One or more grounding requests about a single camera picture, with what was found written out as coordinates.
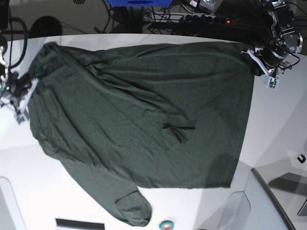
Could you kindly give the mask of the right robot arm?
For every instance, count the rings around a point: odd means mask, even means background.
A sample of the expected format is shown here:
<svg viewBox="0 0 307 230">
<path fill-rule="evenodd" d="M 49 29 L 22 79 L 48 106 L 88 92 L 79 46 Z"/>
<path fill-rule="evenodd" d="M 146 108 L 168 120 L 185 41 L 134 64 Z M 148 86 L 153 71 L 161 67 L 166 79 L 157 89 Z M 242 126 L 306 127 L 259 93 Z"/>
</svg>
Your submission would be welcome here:
<svg viewBox="0 0 307 230">
<path fill-rule="evenodd" d="M 24 44 L 18 61 L 12 64 L 13 36 L 22 34 Z M 12 69 L 18 67 L 26 54 L 29 31 L 25 22 L 18 17 L 13 17 L 10 9 L 10 2 L 2 0 L 0 2 L 0 99 L 7 100 L 16 110 L 20 107 L 20 102 L 25 99 L 32 86 L 29 74 L 19 77 L 18 72 Z"/>
</svg>

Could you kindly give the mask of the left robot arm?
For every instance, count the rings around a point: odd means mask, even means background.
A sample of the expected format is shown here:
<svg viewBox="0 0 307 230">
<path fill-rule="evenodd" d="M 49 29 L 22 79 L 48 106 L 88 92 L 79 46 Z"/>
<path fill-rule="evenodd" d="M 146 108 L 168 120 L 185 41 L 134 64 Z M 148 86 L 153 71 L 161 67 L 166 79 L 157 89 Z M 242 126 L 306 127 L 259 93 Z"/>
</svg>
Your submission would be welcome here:
<svg viewBox="0 0 307 230">
<path fill-rule="evenodd" d="M 279 70 L 292 69 L 300 61 L 297 54 L 302 50 L 303 37 L 293 27 L 294 14 L 291 7 L 284 0 L 258 0 L 256 4 L 267 32 L 257 57 L 268 72 L 274 75 Z"/>
</svg>

